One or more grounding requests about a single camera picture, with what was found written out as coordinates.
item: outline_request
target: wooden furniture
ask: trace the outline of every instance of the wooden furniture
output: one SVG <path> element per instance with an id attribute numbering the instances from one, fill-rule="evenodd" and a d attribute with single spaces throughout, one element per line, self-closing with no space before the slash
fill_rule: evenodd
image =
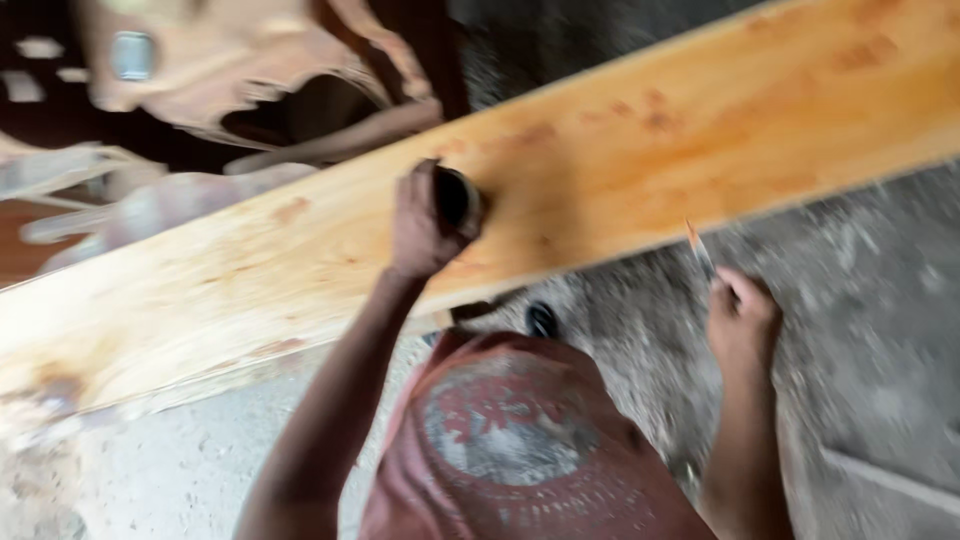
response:
<path id="1" fill-rule="evenodd" d="M 384 28 L 364 0 L 329 5 L 303 0 L 81 0 L 78 7 L 93 103 L 111 111 L 143 107 L 209 140 L 271 150 L 330 135 L 400 101 L 437 101 L 413 49 Z M 328 17 L 321 17 L 324 11 Z M 327 24 L 349 33 L 348 38 L 324 27 L 324 19 L 331 17 L 335 24 Z M 140 37 L 147 52 L 127 48 L 118 53 L 118 39 L 129 35 Z M 350 47 L 367 40 L 386 53 L 403 96 L 391 95 L 368 59 Z M 117 76 L 115 65 L 124 54 L 150 66 L 146 80 Z M 317 79 L 323 76 L 324 81 Z M 279 109 L 259 116 L 230 115 L 298 91 L 306 94 L 300 101 L 310 103 L 294 117 L 280 118 L 291 113 Z M 409 130 L 441 123 L 440 108 L 431 111 L 432 122 Z M 300 139 L 303 116 L 321 118 L 323 125 L 305 128 L 312 135 Z"/>
<path id="2" fill-rule="evenodd" d="M 333 339 L 423 157 L 489 198 L 415 314 L 960 152 L 960 9 L 744 12 L 0 293 L 0 435 L 27 444 Z"/>

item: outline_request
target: concrete floor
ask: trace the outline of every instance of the concrete floor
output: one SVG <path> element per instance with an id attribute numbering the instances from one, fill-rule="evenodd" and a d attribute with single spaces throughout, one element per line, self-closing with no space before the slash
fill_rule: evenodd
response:
<path id="1" fill-rule="evenodd" d="M 752 2 L 457 0 L 472 104 L 483 108 Z M 960 537 L 960 520 L 850 477 L 819 445 L 960 493 L 960 167 L 948 163 L 705 235 L 717 261 L 764 276 L 786 311 L 776 382 L 791 511 L 805 539 Z M 507 295 L 475 330 L 518 329 L 550 302 L 598 361 L 678 482 L 698 487 L 720 379 L 706 285 L 683 245 Z M 341 503 L 352 538 L 386 413 L 427 354 L 397 347 L 376 425 Z M 0 540 L 229 538 L 253 476 L 311 375 L 0 454 Z"/>

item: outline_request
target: left hand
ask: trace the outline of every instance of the left hand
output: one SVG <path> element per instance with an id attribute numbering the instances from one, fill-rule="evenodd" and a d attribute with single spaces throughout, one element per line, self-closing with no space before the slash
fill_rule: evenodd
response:
<path id="1" fill-rule="evenodd" d="M 438 162 L 421 161 L 396 186 L 391 267 L 407 278 L 429 280 L 480 235 L 479 216 L 459 229 L 440 216 L 434 186 Z"/>

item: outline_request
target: man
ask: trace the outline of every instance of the man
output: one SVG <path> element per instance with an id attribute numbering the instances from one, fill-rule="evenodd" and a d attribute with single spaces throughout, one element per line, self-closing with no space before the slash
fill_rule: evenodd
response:
<path id="1" fill-rule="evenodd" d="M 335 538 L 400 326 L 427 281 L 479 234 L 434 200 L 435 160 L 399 181 L 393 261 L 307 390 L 241 517 L 241 540 Z M 398 401 L 360 538 L 790 539 L 770 381 L 780 309 L 730 268 L 710 289 L 708 338 L 724 381 L 701 517 L 593 360 L 556 339 L 444 334 Z"/>

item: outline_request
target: wood grain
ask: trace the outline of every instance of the wood grain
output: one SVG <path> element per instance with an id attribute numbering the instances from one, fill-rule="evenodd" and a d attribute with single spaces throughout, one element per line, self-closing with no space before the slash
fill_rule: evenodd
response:
<path id="1" fill-rule="evenodd" d="M 960 151 L 947 0 L 768 5 L 0 294 L 0 435 L 336 338 L 390 254 L 397 175 L 492 201 L 416 313 Z"/>

